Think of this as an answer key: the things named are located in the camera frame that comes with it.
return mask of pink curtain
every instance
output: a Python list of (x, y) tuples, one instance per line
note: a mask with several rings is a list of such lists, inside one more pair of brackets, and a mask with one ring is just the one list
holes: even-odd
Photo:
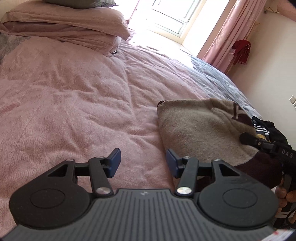
[(202, 60), (224, 73), (233, 59), (233, 44), (247, 38), (266, 1), (237, 0)]

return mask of red garment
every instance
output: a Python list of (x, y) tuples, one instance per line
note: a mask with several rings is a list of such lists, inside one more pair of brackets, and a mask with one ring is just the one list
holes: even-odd
[(234, 56), (236, 57), (233, 65), (236, 65), (237, 62), (239, 62), (240, 64), (246, 64), (251, 50), (251, 43), (244, 39), (239, 40), (234, 43), (232, 49), (236, 49), (234, 53)]

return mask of pink blanket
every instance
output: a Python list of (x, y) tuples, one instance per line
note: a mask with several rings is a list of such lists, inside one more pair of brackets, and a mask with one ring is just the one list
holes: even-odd
[(0, 237), (15, 225), (11, 194), (68, 158), (120, 148), (114, 189), (173, 188), (156, 105), (207, 97), (187, 67), (126, 42), (106, 57), (46, 37), (22, 41), (0, 58)]

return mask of wall socket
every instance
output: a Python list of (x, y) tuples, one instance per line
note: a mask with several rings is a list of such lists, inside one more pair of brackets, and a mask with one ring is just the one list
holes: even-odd
[(292, 97), (290, 98), (290, 101), (292, 104), (295, 104), (296, 103), (296, 98), (292, 95)]

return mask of ribbed surface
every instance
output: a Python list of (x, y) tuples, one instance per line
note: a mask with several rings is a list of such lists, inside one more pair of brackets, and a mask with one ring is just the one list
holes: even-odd
[(108, 199), (95, 201), (76, 223), (55, 230), (18, 226), (4, 241), (253, 241), (272, 233), (269, 227), (234, 231), (205, 219), (193, 201), (169, 190), (120, 189)]

